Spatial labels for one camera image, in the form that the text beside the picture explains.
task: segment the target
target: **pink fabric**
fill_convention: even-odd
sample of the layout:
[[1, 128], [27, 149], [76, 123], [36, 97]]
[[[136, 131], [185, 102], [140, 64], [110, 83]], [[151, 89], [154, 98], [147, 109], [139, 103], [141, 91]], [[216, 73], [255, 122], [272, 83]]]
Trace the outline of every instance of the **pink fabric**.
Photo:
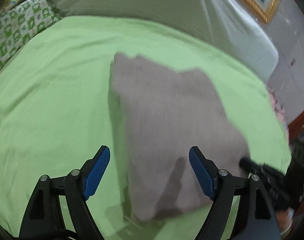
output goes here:
[[268, 87], [267, 87], [267, 90], [268, 90], [268, 94], [269, 94], [270, 104], [271, 104], [273, 111], [274, 111], [276, 117], [278, 118], [279, 122], [281, 122], [284, 125], [285, 133], [287, 136], [287, 141], [289, 142], [289, 133], [288, 133], [288, 128], [287, 128], [286, 119], [285, 119], [285, 110], [284, 110], [283, 106], [277, 101], [277, 97], [276, 97], [275, 93]]

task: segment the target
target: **green patterned blanket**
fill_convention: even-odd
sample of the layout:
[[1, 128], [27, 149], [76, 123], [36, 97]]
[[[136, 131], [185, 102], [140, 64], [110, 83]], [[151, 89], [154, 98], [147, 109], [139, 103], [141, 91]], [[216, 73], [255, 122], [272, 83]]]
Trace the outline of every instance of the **green patterned blanket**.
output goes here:
[[61, 19], [47, 0], [27, 0], [0, 12], [0, 70], [35, 35]]

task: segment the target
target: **black cable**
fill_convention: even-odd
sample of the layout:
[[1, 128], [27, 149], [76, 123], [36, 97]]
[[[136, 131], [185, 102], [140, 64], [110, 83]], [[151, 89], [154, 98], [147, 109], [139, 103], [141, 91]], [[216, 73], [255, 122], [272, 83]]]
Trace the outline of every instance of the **black cable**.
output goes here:
[[15, 237], [13, 240], [54, 240], [60, 237], [71, 237], [75, 240], [79, 240], [79, 237], [75, 232], [67, 229], [58, 229], [49, 233], [44, 233], [32, 237]]

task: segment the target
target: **mattress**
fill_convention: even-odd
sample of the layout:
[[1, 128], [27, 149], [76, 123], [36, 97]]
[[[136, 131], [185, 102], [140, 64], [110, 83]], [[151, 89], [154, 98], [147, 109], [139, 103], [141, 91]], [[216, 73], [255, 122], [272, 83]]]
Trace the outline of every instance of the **mattress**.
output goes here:
[[[0, 224], [18, 236], [38, 178], [65, 176], [101, 145], [111, 161], [87, 203], [105, 239], [193, 239], [209, 206], [136, 224], [127, 195], [127, 148], [118, 98], [109, 91], [116, 52], [141, 54], [174, 70], [195, 66], [214, 84], [251, 158], [286, 171], [290, 152], [265, 85], [245, 65], [196, 38], [138, 19], [66, 17], [31, 39], [0, 73]], [[222, 239], [231, 233], [237, 198]], [[66, 203], [62, 211], [72, 229]]]

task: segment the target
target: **green bed sheet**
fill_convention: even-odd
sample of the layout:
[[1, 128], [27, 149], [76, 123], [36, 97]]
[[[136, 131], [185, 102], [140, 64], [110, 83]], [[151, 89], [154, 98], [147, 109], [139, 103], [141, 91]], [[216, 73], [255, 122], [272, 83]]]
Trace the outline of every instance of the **green bed sheet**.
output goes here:
[[[264, 84], [243, 64], [186, 34], [153, 22], [67, 17], [35, 36], [0, 73], [0, 223], [18, 236], [38, 178], [65, 176], [101, 145], [111, 161], [88, 206], [106, 240], [194, 239], [209, 207], [147, 224], [129, 219], [124, 118], [109, 92], [117, 51], [142, 54], [212, 80], [229, 120], [245, 136], [253, 160], [283, 171], [290, 152]], [[62, 202], [67, 223], [67, 206]], [[229, 237], [237, 199], [223, 239]]]

